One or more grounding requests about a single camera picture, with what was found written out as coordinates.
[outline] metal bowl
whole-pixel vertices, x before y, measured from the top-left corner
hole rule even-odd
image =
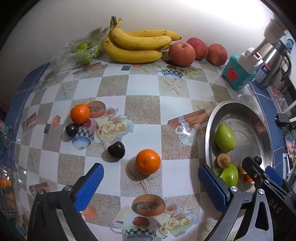
[[[221,123],[228,125],[236,138],[235,149],[227,153],[231,158],[231,164],[239,168],[245,157],[261,156],[260,167],[263,170],[267,166],[273,166],[269,133],[259,116],[239,101],[224,101],[217,105],[212,112],[205,134],[206,162],[217,176],[223,171],[223,168],[219,167],[217,163],[217,157],[222,152],[216,143],[216,131]],[[241,191],[255,191],[254,185],[248,183],[245,175],[240,172],[237,187]]]

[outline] white wall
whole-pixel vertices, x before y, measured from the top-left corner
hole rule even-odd
[[[263,40],[272,12],[259,0],[41,0],[17,24],[0,51],[0,98],[9,106],[22,80],[71,40],[108,27],[169,29],[240,54]]]

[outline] yellow banana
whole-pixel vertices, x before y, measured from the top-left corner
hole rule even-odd
[[[156,50],[128,50],[118,46],[111,37],[112,28],[108,36],[104,39],[102,46],[105,53],[113,60],[129,63],[149,63],[154,62],[162,57],[162,53]]]
[[[130,36],[135,37],[158,37],[158,36],[169,36],[172,38],[172,41],[180,40],[181,36],[177,33],[169,30],[161,29],[148,29],[148,30],[138,30],[133,32],[127,32]]]
[[[169,44],[172,39],[169,36],[159,37],[134,37],[120,29],[121,18],[111,31],[112,39],[120,46],[131,50],[153,50]]]
[[[163,47],[155,49],[155,50],[156,51],[163,51],[163,50],[169,49],[171,46],[172,46],[171,44],[167,44],[166,46],[163,46]]]

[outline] screw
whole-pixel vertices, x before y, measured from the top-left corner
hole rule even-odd
[[[39,195],[43,194],[43,193],[44,193],[44,189],[39,189],[37,193],[38,193]]]
[[[259,188],[258,189],[258,193],[261,194],[261,195],[263,195],[265,192],[264,192],[264,190],[262,188]]]
[[[71,191],[72,190],[72,186],[71,185],[67,185],[64,187],[65,191]]]
[[[238,188],[236,186],[231,186],[230,187],[230,190],[233,191],[233,192],[237,192],[238,191]]]

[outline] blue rubber pad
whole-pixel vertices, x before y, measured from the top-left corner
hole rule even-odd
[[[75,208],[77,212],[83,211],[86,209],[91,198],[93,197],[95,191],[100,185],[104,177],[104,167],[102,164],[99,164],[95,170],[87,178],[84,185],[79,189],[78,193],[75,196]]]
[[[198,168],[198,178],[214,204],[215,209],[224,212],[227,205],[226,195],[203,166]]]
[[[277,174],[277,172],[271,167],[271,166],[267,166],[265,168],[265,173],[270,177],[271,180],[273,180],[277,185],[279,185],[280,187],[282,187],[283,185],[283,179],[282,177]]]

